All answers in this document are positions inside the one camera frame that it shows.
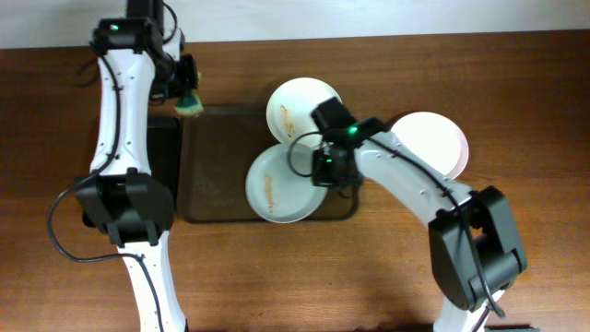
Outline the green yellow sponge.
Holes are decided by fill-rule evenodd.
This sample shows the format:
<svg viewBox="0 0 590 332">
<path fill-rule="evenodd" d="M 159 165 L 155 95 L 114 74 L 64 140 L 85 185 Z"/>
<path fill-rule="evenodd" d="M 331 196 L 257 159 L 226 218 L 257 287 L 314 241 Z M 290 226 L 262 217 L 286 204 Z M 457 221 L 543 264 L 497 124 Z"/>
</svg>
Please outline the green yellow sponge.
<svg viewBox="0 0 590 332">
<path fill-rule="evenodd" d="M 184 92 L 174 104 L 174 110 L 179 116 L 197 117 L 203 113 L 204 106 L 197 93 L 198 83 L 201 77 L 201 72 L 197 71 L 195 85 Z"/>
</svg>

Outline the pale blue plate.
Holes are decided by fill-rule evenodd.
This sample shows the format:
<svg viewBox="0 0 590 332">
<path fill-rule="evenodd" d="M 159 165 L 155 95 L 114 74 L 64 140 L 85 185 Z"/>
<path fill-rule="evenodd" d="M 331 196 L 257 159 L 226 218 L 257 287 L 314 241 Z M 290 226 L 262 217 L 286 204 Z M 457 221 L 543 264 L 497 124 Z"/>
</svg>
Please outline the pale blue plate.
<svg viewBox="0 0 590 332">
<path fill-rule="evenodd" d="M 309 217 L 327 195 L 325 187 L 297 175 L 288 165 L 289 145 L 267 148 L 246 175 L 245 194 L 252 210 L 262 219 L 291 223 Z"/>
</svg>

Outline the pinkish white plate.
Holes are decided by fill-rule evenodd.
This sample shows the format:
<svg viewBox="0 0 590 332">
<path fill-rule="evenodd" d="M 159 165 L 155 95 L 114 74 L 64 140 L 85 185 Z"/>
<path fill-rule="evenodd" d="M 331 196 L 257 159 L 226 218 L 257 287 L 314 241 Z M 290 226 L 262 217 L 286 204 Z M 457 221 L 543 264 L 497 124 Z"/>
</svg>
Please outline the pinkish white plate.
<svg viewBox="0 0 590 332">
<path fill-rule="evenodd" d="M 467 166 L 466 135 L 441 114 L 409 113 L 396 120 L 391 131 L 412 153 L 448 178 L 457 178 Z"/>
</svg>

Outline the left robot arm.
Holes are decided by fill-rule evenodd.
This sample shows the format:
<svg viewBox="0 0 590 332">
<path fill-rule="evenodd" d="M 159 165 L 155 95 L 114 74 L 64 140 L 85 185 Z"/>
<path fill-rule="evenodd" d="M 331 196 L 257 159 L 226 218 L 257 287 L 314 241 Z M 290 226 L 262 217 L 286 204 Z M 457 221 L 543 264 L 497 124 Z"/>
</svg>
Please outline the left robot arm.
<svg viewBox="0 0 590 332">
<path fill-rule="evenodd" d="M 174 220 L 172 191 L 152 175 L 148 105 L 175 99 L 181 113 L 201 111 L 199 74 L 183 54 L 179 27 L 166 30 L 171 7 L 129 1 L 121 18 L 103 18 L 93 31 L 101 81 L 99 136 L 88 177 L 72 193 L 85 222 L 107 235 L 123 260 L 143 331 L 185 331 L 168 254 Z"/>
</svg>

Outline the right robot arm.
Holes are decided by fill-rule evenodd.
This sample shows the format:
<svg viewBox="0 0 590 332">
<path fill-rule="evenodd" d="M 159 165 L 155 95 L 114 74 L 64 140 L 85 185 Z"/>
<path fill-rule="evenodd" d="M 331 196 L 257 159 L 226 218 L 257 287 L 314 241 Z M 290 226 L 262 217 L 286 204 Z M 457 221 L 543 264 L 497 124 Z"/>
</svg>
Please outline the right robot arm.
<svg viewBox="0 0 590 332">
<path fill-rule="evenodd" d="M 382 121 L 358 121 L 336 98 L 316 106 L 311 117 L 321 138 L 313 185 L 357 189 L 372 180 L 426 225 L 432 274 L 444 295 L 432 330 L 482 331 L 490 314 L 504 317 L 498 300 L 527 268 L 506 196 L 437 172 Z"/>
</svg>

